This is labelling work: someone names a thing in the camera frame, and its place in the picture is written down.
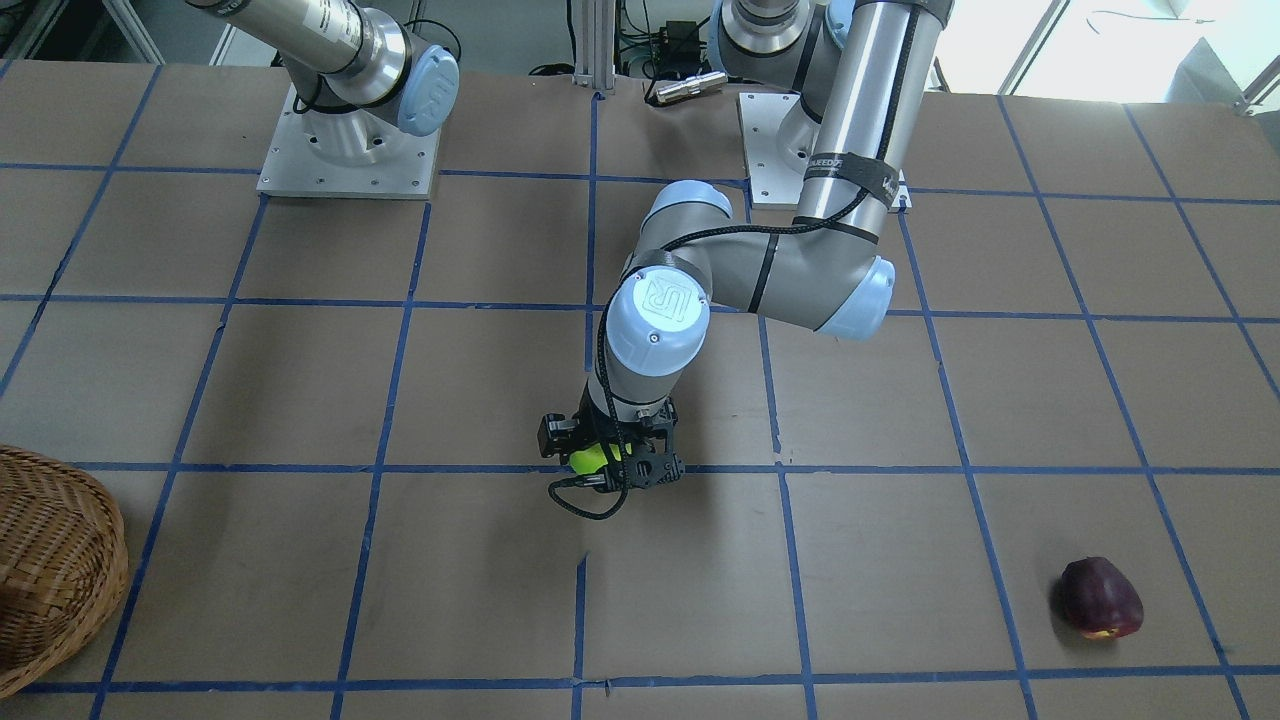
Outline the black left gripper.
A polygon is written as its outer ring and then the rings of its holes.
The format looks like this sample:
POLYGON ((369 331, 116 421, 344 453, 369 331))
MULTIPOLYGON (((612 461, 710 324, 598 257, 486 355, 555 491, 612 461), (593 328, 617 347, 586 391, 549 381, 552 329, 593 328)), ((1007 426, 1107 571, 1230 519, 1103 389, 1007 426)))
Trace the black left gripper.
POLYGON ((538 427, 538 452, 568 462, 572 454, 596 442, 622 448, 625 484, 628 489, 649 489, 680 480, 686 466, 675 446, 678 415, 671 397, 634 405, 620 398, 608 413, 599 386, 588 386, 577 415, 548 413, 538 427))

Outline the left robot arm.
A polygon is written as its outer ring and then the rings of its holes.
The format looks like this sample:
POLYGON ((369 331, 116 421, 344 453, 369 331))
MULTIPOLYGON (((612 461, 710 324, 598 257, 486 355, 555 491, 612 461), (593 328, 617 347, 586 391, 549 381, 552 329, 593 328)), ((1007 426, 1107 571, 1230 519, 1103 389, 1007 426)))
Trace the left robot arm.
POLYGON ((794 94, 780 129, 792 219, 736 222, 707 182, 667 184, 596 324, 579 410, 541 419, 550 483, 626 496, 677 480, 672 391, 732 307, 844 340, 881 327, 896 270, 879 249, 951 1, 722 1, 712 65, 794 94))

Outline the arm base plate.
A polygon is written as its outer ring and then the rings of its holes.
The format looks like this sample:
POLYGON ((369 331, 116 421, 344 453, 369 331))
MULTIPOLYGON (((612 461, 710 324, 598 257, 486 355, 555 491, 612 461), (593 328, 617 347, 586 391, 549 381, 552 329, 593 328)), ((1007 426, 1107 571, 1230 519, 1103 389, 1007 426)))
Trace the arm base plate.
POLYGON ((275 199, 433 196, 443 132, 419 137, 357 110, 300 114, 289 87, 256 190, 275 199))
MULTIPOLYGON (((838 200, 852 200, 860 188, 847 186, 849 192, 841 195, 840 188, 826 187, 822 192, 801 202, 803 181, 820 133, 805 110, 799 94, 744 92, 739 95, 739 118, 742 131, 742 147, 748 168, 748 183, 751 205, 764 210, 796 211, 820 210, 826 218, 844 205, 838 200)), ((856 120, 856 132, 850 136, 851 149, 841 152, 858 152, 877 158, 882 145, 886 124, 884 110, 873 109, 870 115, 856 120)), ((897 170, 905 150, 888 150, 891 159, 884 160, 897 172, 896 184, 890 188, 896 193, 888 200, 887 208, 896 211, 899 205, 910 206, 905 190, 905 174, 897 170)))

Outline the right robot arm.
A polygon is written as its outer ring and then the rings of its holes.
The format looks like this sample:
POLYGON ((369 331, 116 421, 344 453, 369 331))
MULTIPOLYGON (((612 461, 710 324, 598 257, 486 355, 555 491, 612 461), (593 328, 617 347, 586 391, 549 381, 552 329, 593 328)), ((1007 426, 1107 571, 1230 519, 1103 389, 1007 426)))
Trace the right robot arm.
POLYGON ((353 1, 192 1, 280 56, 289 117, 311 155, 338 167, 431 165, 460 95, 453 51, 353 1))

